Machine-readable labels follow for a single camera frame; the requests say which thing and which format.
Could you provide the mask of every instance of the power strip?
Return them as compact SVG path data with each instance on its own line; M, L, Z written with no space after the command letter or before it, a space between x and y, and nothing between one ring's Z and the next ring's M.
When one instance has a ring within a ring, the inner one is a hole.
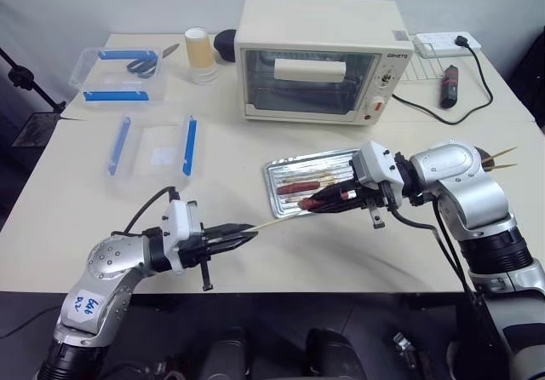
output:
M422 58L446 58L471 55L469 50L454 43L458 35L465 37L468 40L468 45L474 51L481 48L480 43L467 32L417 33L413 43Z

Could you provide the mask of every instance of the white table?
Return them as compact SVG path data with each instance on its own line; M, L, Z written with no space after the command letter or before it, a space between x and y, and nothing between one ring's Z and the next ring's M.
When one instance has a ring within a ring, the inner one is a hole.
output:
M180 40L181 36L173 35L113 35L108 46L166 48ZM519 147L500 160L518 166L493 175L511 202L533 256L543 260L542 133L487 61L485 74L492 91L500 96L492 107L464 124L445 126L392 103L377 125L354 127L244 121L238 115L232 66L220 66L214 85L196 86L186 80L182 55L165 61L170 73L168 93L154 114L180 118L192 113L199 119L193 178L182 197L198 201L205 226L260 224L273 218L261 172L268 161L358 147L368 140L408 157L455 137L491 153ZM462 71L463 63L457 65ZM438 88L437 81L426 82L404 83L399 94L409 97L415 92L414 99L417 94L430 96ZM484 98L475 92L471 104ZM81 275L93 245L123 228L155 193L142 187L133 196L115 194L105 183L106 156L117 131L116 117L122 113L89 110L78 98L65 110L67 118L84 121L58 123L0 232L0 290L68 291ZM522 183L531 186L531 193ZM151 207L135 230L158 225L164 208L165 201ZM400 212L417 221L434 222L430 205L411 208L405 203ZM381 230L372 228L368 212L362 210L300 217L264 229L245 247L213 258L215 291L460 290L429 232L406 227L386 212L383 215L387 226ZM148 279L137 291L200 292L201 285L200 272L194 268L181 278L164 273Z

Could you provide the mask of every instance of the baking tray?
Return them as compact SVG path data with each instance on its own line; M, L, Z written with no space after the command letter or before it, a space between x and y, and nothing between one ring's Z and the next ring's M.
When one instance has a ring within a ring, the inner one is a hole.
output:
M266 164L263 171L274 216L284 218L298 212L302 216L309 214L308 211L301 211L297 203L330 184L351 179L353 170L348 162L357 151L358 149L334 150L282 158ZM320 181L320 188L301 193L277 194L278 187L304 181Z

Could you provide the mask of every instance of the toaster oven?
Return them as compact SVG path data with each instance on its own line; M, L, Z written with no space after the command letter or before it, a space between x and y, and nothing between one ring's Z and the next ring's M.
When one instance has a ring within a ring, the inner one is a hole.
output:
M392 1L246 0L235 37L243 115L374 124L413 51Z

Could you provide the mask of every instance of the plastic container lid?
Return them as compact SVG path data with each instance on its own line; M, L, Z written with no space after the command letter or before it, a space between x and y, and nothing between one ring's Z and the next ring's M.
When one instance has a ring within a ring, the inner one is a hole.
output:
M124 116L106 163L106 178L121 191L187 186L192 173L197 120L155 122Z
M156 48L86 48L68 83L88 102L161 100L162 59Z

